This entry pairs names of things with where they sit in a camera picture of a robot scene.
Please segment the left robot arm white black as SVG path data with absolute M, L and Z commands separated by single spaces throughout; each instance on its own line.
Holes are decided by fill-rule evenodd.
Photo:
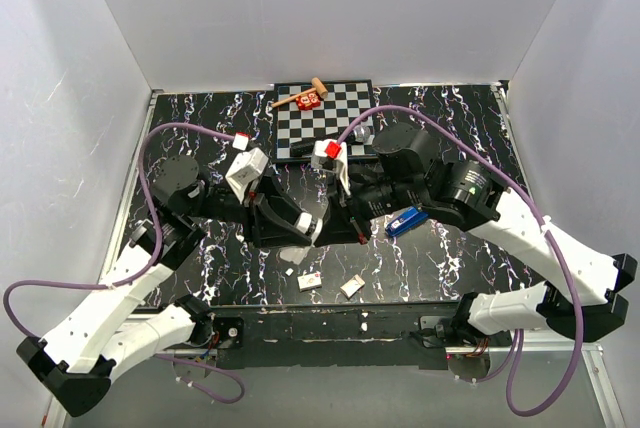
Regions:
M 220 328 L 212 309 L 185 295 L 132 328 L 121 326 L 170 278 L 204 238 L 200 219 L 235 223 L 257 247 L 284 248 L 301 260 L 323 223 L 284 191 L 264 154 L 239 154 L 226 180 L 211 185 L 197 161 L 173 156 L 145 187 L 149 217 L 134 231 L 111 271 L 43 336 L 29 335 L 17 354 L 66 412 L 79 417 L 137 364 L 178 344 L 209 345 Z

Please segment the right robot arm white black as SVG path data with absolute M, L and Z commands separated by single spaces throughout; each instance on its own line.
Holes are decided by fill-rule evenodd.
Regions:
M 628 254 L 601 254 L 536 212 L 526 194 L 489 164 L 445 163 L 434 137 L 406 123 L 383 129 L 373 149 L 381 171 L 356 167 L 334 178 L 318 222 L 299 217 L 308 245 L 285 242 L 283 260 L 300 263 L 309 248 L 365 244 L 373 219 L 414 206 L 427 217 L 490 242 L 542 277 L 532 287 L 465 294 L 435 334 L 475 345 L 502 331 L 549 328 L 574 341 L 595 342 L 622 327 L 629 303 L 620 292 L 635 279 Z

